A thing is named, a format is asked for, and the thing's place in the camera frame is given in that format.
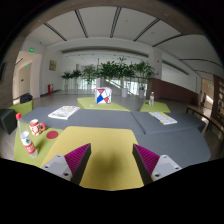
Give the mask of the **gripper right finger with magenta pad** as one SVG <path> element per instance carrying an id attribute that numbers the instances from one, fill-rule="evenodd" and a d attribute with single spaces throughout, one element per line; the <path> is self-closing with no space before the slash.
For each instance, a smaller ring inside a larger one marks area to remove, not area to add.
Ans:
<path id="1" fill-rule="evenodd" d="M 159 156 L 137 144 L 133 145 L 132 154 L 144 185 L 181 170 L 181 167 L 168 155 Z"/>

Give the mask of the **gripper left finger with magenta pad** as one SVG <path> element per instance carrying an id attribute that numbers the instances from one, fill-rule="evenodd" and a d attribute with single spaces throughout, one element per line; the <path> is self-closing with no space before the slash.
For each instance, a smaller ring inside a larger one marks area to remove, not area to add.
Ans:
<path id="1" fill-rule="evenodd" d="M 79 185 L 91 155 L 91 144 L 85 144 L 66 155 L 57 154 L 42 169 Z"/>

